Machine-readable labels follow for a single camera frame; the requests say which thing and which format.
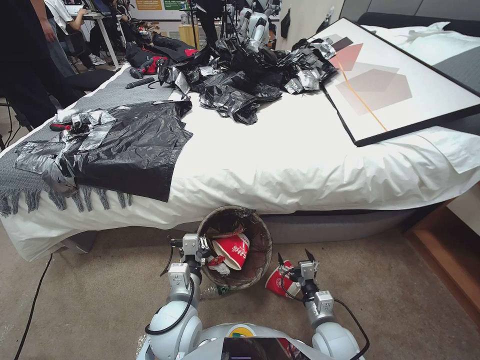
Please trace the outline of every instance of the wooden shelf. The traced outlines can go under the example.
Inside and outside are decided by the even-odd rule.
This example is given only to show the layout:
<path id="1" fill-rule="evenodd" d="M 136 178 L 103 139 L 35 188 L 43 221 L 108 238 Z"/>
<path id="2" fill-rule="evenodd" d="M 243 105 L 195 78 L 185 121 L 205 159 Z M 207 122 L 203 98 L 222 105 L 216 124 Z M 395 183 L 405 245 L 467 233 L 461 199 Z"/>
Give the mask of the wooden shelf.
<path id="1" fill-rule="evenodd" d="M 446 205 L 406 235 L 480 330 L 480 236 Z"/>

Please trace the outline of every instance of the blanket fringe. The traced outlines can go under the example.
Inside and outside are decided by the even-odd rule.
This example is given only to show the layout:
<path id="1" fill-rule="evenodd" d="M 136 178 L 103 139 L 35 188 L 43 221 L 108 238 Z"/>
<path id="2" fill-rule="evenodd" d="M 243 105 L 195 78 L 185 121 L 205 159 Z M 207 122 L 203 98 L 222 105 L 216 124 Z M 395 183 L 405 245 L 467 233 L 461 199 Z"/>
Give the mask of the blanket fringe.
<path id="1" fill-rule="evenodd" d="M 93 210 L 92 190 L 94 190 L 100 198 L 103 209 L 110 209 L 107 190 L 81 185 L 79 186 L 78 192 L 71 197 L 79 213 L 85 211 L 85 207 L 89 212 Z M 53 191 L 51 187 L 44 186 L 42 189 L 38 190 L 7 190 L 0 193 L 0 216 L 7 217 L 8 215 L 15 215 L 19 212 L 21 193 L 25 196 L 25 203 L 28 207 L 28 212 L 31 213 L 32 211 L 37 210 L 40 206 L 40 195 L 42 191 L 45 191 L 48 194 L 48 198 L 55 204 L 58 210 L 63 211 L 67 209 L 67 199 L 63 195 Z M 122 209 L 125 209 L 127 205 L 132 206 L 133 196 L 131 194 L 125 194 L 120 191 L 116 191 L 116 194 L 118 197 L 118 203 Z"/>
<path id="2" fill-rule="evenodd" d="M 125 209 L 125 195 L 123 192 L 116 192 L 117 196 L 118 196 L 118 202 L 120 203 L 120 206 L 122 209 Z"/>
<path id="3" fill-rule="evenodd" d="M 98 188 L 98 187 L 94 187 L 93 189 L 95 190 L 95 192 L 100 197 L 100 201 L 101 201 L 101 204 L 103 205 L 103 208 L 105 210 L 110 209 L 110 203 L 109 203 L 109 199 L 107 197 L 107 191 L 105 189 Z"/>
<path id="4" fill-rule="evenodd" d="M 82 186 L 81 192 L 83 193 L 83 198 L 85 199 L 85 205 L 88 212 L 92 211 L 92 188 L 89 186 Z"/>

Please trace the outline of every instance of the trash can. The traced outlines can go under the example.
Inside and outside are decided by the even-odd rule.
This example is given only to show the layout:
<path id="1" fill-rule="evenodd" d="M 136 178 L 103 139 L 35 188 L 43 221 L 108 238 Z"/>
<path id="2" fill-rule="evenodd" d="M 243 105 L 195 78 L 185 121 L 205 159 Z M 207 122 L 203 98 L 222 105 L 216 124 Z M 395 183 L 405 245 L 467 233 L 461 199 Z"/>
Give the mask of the trash can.
<path id="1" fill-rule="evenodd" d="M 246 289 L 265 275 L 272 259 L 272 236 L 264 221 L 255 210 L 241 206 L 219 207 L 207 215 L 198 227 L 197 234 L 206 236 L 208 246 L 213 250 L 212 232 L 229 233 L 242 226 L 243 233 L 250 241 L 249 252 L 241 270 L 231 270 L 229 275 L 220 275 L 207 266 L 203 272 L 216 285 L 230 290 Z"/>

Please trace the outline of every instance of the microphone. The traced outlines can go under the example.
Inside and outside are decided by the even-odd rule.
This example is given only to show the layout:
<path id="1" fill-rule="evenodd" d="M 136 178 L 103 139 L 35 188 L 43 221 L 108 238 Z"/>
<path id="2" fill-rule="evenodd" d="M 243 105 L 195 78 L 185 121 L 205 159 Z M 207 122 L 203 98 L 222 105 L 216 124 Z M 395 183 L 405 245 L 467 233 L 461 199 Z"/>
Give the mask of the microphone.
<path id="1" fill-rule="evenodd" d="M 151 83 L 153 81 L 155 81 L 155 79 L 153 77 L 146 77 L 142 80 L 131 82 L 131 83 L 127 84 L 127 86 L 125 86 L 125 89 L 133 89 L 133 88 L 136 88 L 137 86 L 145 85 L 145 84 Z"/>

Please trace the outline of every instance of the laptop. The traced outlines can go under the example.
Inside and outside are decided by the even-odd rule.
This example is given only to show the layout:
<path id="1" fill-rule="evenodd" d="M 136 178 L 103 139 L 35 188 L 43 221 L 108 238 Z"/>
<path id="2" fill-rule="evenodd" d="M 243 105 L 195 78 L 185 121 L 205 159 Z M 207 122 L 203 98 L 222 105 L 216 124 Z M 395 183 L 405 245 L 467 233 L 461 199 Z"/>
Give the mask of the laptop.
<path id="1" fill-rule="evenodd" d="M 93 12 L 110 16 L 110 9 L 102 0 L 85 0 L 85 2 Z"/>
<path id="2" fill-rule="evenodd" d="M 79 10 L 84 7 L 82 0 L 63 0 L 63 3 L 71 16 L 77 16 Z"/>

